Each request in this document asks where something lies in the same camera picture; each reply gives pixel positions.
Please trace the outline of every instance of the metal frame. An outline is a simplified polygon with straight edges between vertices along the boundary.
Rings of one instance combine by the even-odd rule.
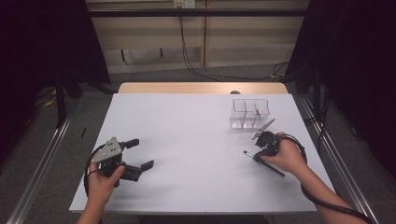
[[[308,9],[90,9],[91,17],[306,17],[334,14],[332,10]],[[72,14],[87,14],[74,11]]]
[[[66,133],[71,118],[76,111],[77,105],[78,100],[75,100],[70,106],[70,113],[65,118],[62,126],[55,130],[55,133],[52,136],[52,139],[46,149],[46,152],[44,153],[43,158],[35,169],[35,173],[33,174],[28,186],[18,200],[18,203],[12,211],[7,221],[7,224],[23,223],[23,221],[26,219],[26,216],[30,210],[30,207],[32,206],[35,196],[37,195],[40,186],[46,176],[46,173],[50,168],[50,163],[52,162],[52,159],[55,156],[56,151],[58,150],[58,147],[64,138],[64,134]]]
[[[306,113],[311,118],[313,118],[315,116],[315,114],[313,112],[314,107],[312,106],[311,102],[308,100],[308,98],[306,96],[302,96],[301,101],[304,105],[304,109],[305,109]],[[320,132],[322,132],[322,129],[323,129],[323,124],[316,120],[313,123],[314,123],[315,130],[318,133],[318,136],[320,136]],[[326,151],[329,154],[329,156],[332,160],[332,163],[334,164],[335,169],[337,170],[337,173],[340,175],[341,179],[343,180],[343,183],[346,186],[346,190],[348,191],[356,208],[360,212],[365,214],[367,217],[369,217],[373,221],[373,223],[378,224],[379,222],[375,217],[373,209],[371,208],[370,204],[368,203],[366,197],[363,195],[361,188],[359,188],[355,179],[352,177],[352,174],[347,169],[346,164],[344,163],[340,153],[338,152],[337,148],[335,147],[335,144],[332,142],[332,139],[330,138],[326,129],[323,130],[323,133],[322,133],[320,139],[321,139],[321,142],[323,143],[323,145],[325,146]]]

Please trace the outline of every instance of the marker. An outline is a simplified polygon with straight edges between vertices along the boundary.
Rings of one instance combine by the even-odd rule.
[[[247,154],[249,157],[253,158],[254,161],[259,162],[259,163],[265,165],[266,167],[270,168],[271,170],[275,171],[277,174],[279,174],[281,176],[285,176],[282,172],[280,172],[276,168],[270,166],[267,162],[263,161],[262,159],[261,160],[260,159],[256,160],[254,158],[254,156],[251,153],[247,152],[247,151],[244,151],[244,153]]]

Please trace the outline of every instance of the human hand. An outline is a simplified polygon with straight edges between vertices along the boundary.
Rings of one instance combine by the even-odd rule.
[[[306,167],[305,160],[297,146],[288,139],[282,139],[279,143],[279,151],[276,156],[262,156],[262,159],[268,163],[275,164],[281,170],[295,175],[300,169]]]
[[[99,164],[90,164],[88,203],[105,206],[113,192],[114,184],[121,178],[125,171],[124,166],[119,166],[111,177],[107,177],[99,170]]]

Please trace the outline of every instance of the black cable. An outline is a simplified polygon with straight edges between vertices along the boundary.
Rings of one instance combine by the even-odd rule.
[[[275,217],[274,217],[274,215],[271,214],[271,218],[272,218],[272,220],[273,220],[273,224],[275,224]]]
[[[287,63],[289,63],[289,62],[277,63],[277,64],[274,65],[274,68],[273,68],[273,77],[274,77],[273,82],[275,82],[275,78],[276,78],[277,72],[279,72],[279,70],[283,67],[283,65],[285,65]]]
[[[186,64],[187,69],[189,69],[189,71],[197,76],[200,77],[206,77],[209,79],[212,79],[214,81],[217,82],[221,82],[220,80],[214,78],[214,77],[226,77],[226,78],[235,78],[235,79],[243,79],[243,80],[252,80],[252,81],[261,81],[261,80],[265,80],[268,78],[272,78],[273,76],[268,76],[268,77],[231,77],[231,76],[222,76],[222,75],[204,75],[204,74],[200,74],[199,72],[197,72],[191,65],[190,63],[190,59],[189,59],[189,55],[187,53],[187,48],[186,48],[186,42],[184,39],[184,26],[183,26],[183,18],[179,17],[179,23],[180,23],[180,33],[181,33],[181,42],[182,42],[182,48],[183,48],[183,60],[184,60],[184,64]]]
[[[328,94],[327,89],[324,92],[324,97],[323,97],[323,106],[320,110],[320,120],[321,120],[321,126],[320,132],[319,132],[319,137],[318,137],[318,144],[317,144],[317,152],[318,155],[321,157],[320,153],[320,139],[323,137],[323,134],[325,132],[325,127],[326,127],[326,118],[327,118],[327,111],[329,110],[329,105],[330,105],[330,96]]]
[[[316,118],[309,118],[309,119],[303,119],[303,122],[304,122],[304,124],[306,126],[306,125],[314,122],[315,120],[316,120]]]
[[[98,170],[95,170],[95,171],[90,172],[90,173],[88,174],[88,172],[89,172],[89,167],[90,167],[90,163],[91,163],[91,160],[92,160],[93,156],[96,154],[96,152],[98,152],[98,151],[99,151],[100,149],[102,149],[104,146],[105,146],[105,144],[103,144],[103,145],[99,146],[97,149],[95,149],[95,150],[91,153],[90,157],[87,159],[87,162],[85,163],[85,170],[84,170],[84,189],[85,189],[85,193],[87,194],[87,197],[88,197],[89,189],[90,189],[90,187],[89,187],[89,182],[88,182],[88,177],[89,177],[89,175],[90,175],[91,173],[100,170],[100,169],[98,169]]]
[[[88,174],[88,176],[90,176],[90,175],[93,174],[93,173],[99,172],[99,171],[101,171],[101,170],[102,170],[102,169],[97,169],[97,170],[91,171],[91,172]]]
[[[297,148],[299,148],[300,153],[303,156],[303,159],[305,160],[305,163],[307,163],[307,157],[306,157],[306,154],[305,154],[304,147],[300,144],[300,142],[295,137],[293,137],[292,135],[289,135],[289,134],[282,134],[279,137],[275,137],[274,139],[288,139],[288,140],[292,141],[297,146]],[[366,215],[364,215],[363,213],[361,213],[361,212],[359,212],[357,210],[346,208],[346,207],[339,206],[339,205],[335,205],[335,204],[332,204],[332,203],[326,203],[326,202],[324,202],[324,201],[322,201],[322,200],[320,200],[318,198],[315,198],[312,194],[310,194],[304,188],[303,185],[301,185],[301,189],[302,189],[303,195],[309,201],[311,201],[312,203],[315,203],[315,204],[317,204],[319,206],[331,209],[333,211],[341,212],[341,213],[344,213],[344,214],[347,214],[347,215],[350,215],[350,216],[353,216],[353,217],[360,218],[360,219],[364,220],[365,222],[367,222],[369,224],[372,223],[370,218],[368,218]]]

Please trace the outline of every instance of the white table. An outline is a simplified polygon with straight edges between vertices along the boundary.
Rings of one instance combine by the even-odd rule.
[[[112,136],[140,139],[123,152],[134,166],[155,160],[139,181],[121,180],[107,212],[135,215],[265,214],[315,211],[298,180],[282,177],[243,153],[259,151],[252,130],[230,128],[233,99],[267,99],[273,133],[295,136],[308,165],[332,188],[299,111],[289,94],[115,94],[95,147]],[[82,212],[82,183],[70,206]]]

